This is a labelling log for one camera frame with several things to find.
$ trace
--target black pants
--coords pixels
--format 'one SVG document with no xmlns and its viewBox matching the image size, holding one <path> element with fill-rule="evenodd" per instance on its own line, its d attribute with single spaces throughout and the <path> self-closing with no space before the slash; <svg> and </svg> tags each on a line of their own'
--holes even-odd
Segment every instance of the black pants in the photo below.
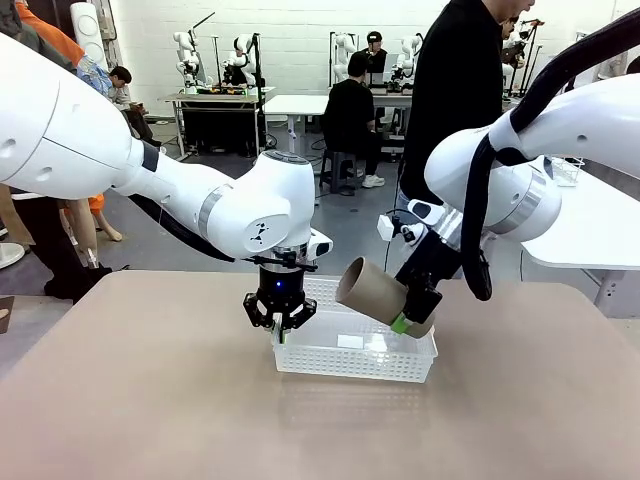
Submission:
<svg viewBox="0 0 640 480">
<path fill-rule="evenodd" d="M 366 132 L 354 136 L 351 148 L 347 152 L 353 152 L 358 159 L 365 160 L 365 175 L 375 175 L 380 162 L 382 140 L 375 132 Z"/>
<path fill-rule="evenodd" d="M 93 287 L 93 281 L 62 228 L 58 202 L 53 198 L 14 201 L 16 212 L 36 243 L 33 253 L 53 272 L 55 281 L 74 302 Z"/>
<path fill-rule="evenodd" d="M 144 115 L 136 110 L 124 110 L 124 114 L 129 120 L 129 125 L 133 128 L 138 135 L 140 135 L 140 140 L 151 140 L 153 138 L 153 132 L 147 125 L 147 121 L 144 119 Z"/>
</svg>

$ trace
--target white cylinder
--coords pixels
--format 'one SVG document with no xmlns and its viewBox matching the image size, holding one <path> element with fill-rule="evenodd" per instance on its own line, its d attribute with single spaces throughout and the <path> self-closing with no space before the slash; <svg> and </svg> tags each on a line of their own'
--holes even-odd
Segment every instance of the white cylinder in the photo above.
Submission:
<svg viewBox="0 0 640 480">
<path fill-rule="evenodd" d="M 71 5 L 71 21 L 76 34 L 76 42 L 87 56 L 100 65 L 105 71 L 109 70 L 107 58 L 102 45 L 98 12 L 95 5 L 78 2 Z"/>
</svg>

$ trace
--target white label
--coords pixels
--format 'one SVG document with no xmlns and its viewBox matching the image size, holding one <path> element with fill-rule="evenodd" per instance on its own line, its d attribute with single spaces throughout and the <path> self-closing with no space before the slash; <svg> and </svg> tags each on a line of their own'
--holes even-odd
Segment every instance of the white label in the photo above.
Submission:
<svg viewBox="0 0 640 480">
<path fill-rule="evenodd" d="M 364 338 L 354 335 L 338 335 L 338 346 L 362 350 L 364 348 Z"/>
</svg>

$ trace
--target white wall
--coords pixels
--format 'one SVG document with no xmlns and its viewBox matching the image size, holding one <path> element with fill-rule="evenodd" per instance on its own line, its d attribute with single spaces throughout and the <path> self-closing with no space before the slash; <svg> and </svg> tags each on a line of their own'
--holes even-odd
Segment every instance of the white wall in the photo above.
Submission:
<svg viewBox="0 0 640 480">
<path fill-rule="evenodd" d="M 329 32 L 366 34 L 379 29 L 385 49 L 400 53 L 400 39 L 429 29 L 447 0 L 111 0 L 123 64 L 133 74 L 132 94 L 153 114 L 171 114 L 157 98 L 182 87 L 175 68 L 173 33 L 186 31 L 212 11 L 198 28 L 208 74 L 215 58 L 207 35 L 220 36 L 224 60 L 241 33 L 262 35 L 263 73 L 277 93 L 324 94 L 329 77 Z M 522 18 L 540 18 L 538 42 L 544 45 L 539 70 L 548 58 L 568 46 L 577 30 L 594 30 L 609 22 L 615 0 L 538 0 Z M 618 0 L 619 8 L 640 0 Z"/>
</svg>

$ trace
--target black t-shirt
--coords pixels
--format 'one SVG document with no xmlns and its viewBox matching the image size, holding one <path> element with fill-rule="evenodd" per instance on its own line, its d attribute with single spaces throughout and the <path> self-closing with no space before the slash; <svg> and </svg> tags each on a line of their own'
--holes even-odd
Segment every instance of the black t-shirt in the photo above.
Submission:
<svg viewBox="0 0 640 480">
<path fill-rule="evenodd" d="M 345 142 L 366 135 L 367 123 L 372 120 L 375 120 L 373 94 L 368 88 L 351 79 L 334 85 L 322 119 L 327 146 L 340 151 Z"/>
<path fill-rule="evenodd" d="M 369 49 L 362 50 L 363 53 L 369 53 Z M 375 55 L 369 55 L 369 68 L 367 73 L 384 73 L 384 65 L 387 61 L 387 51 L 380 49 Z"/>
<path fill-rule="evenodd" d="M 502 27 L 482 0 L 451 0 L 429 30 L 416 67 L 402 191 L 441 203 L 424 181 L 431 152 L 449 135 L 502 113 Z"/>
</svg>

